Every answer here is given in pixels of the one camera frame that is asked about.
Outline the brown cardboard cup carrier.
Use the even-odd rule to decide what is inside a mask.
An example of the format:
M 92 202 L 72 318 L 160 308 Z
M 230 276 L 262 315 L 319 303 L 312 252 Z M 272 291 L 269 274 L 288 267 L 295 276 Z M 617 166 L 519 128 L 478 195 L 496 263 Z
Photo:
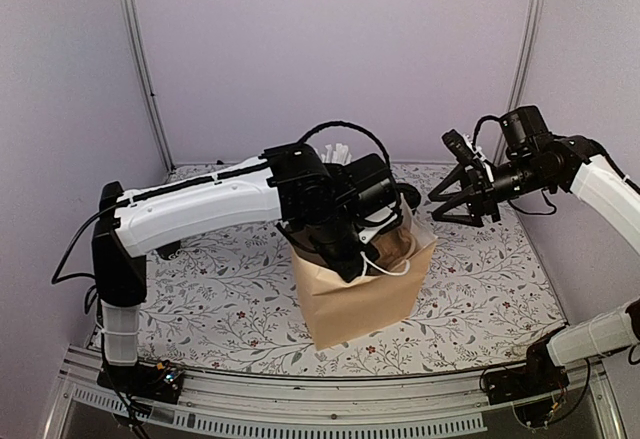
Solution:
M 416 248 L 414 236 L 401 228 L 377 235 L 370 244 L 379 253 L 374 263 L 384 269 L 395 268 L 399 262 L 410 257 Z

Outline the brown paper bag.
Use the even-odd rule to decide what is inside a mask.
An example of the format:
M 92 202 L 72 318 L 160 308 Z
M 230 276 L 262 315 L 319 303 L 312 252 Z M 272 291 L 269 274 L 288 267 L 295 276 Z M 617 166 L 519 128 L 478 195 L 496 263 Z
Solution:
M 432 229 L 402 205 L 406 229 L 416 240 L 410 257 L 393 269 L 364 260 L 363 274 L 344 282 L 317 255 L 293 246 L 291 261 L 299 308 L 315 348 L 320 351 L 406 319 L 430 268 L 436 246 Z

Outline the black plastic cup lid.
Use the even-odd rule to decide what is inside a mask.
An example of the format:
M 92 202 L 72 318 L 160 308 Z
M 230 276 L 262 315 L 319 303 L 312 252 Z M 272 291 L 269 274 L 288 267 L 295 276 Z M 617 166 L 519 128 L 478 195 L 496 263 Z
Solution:
M 416 209 L 420 206 L 422 195 L 416 187 L 408 183 L 401 183 L 398 185 L 398 190 L 411 209 Z

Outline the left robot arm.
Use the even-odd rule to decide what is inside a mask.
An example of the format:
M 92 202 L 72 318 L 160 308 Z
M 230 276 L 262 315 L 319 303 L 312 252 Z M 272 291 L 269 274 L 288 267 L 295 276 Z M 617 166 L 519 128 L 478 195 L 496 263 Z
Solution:
M 138 363 L 139 312 L 146 301 L 147 257 L 176 255 L 186 241 L 247 224 L 276 224 L 301 235 L 345 282 L 378 258 L 373 238 L 402 217 L 389 160 L 376 153 L 348 164 L 325 162 L 306 143 L 272 147 L 236 165 L 146 189 L 105 185 L 97 211 L 78 227 L 52 283 L 85 232 L 90 277 L 101 303 L 103 357 L 128 393 L 148 385 Z

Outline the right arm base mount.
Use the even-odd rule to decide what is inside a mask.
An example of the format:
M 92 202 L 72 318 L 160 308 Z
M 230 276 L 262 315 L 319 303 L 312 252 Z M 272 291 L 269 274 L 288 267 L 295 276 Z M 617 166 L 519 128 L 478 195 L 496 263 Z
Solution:
M 518 422 L 532 430 L 548 428 L 568 419 L 582 404 L 591 379 L 591 362 L 585 359 L 586 380 L 576 402 L 565 411 L 568 398 L 569 377 L 565 366 L 556 366 L 547 350 L 551 335 L 531 344 L 522 366 L 485 368 L 479 378 L 479 388 L 487 396 L 490 405 L 524 400 L 559 390 L 557 399 L 545 399 L 537 403 L 517 406 L 513 409 Z

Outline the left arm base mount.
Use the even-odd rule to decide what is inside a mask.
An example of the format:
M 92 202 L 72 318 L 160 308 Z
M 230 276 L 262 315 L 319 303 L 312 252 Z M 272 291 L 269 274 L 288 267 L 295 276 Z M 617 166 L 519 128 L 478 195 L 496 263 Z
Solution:
M 184 368 L 163 360 L 153 365 L 115 366 L 103 361 L 97 384 L 126 399 L 149 399 L 176 405 L 184 384 Z

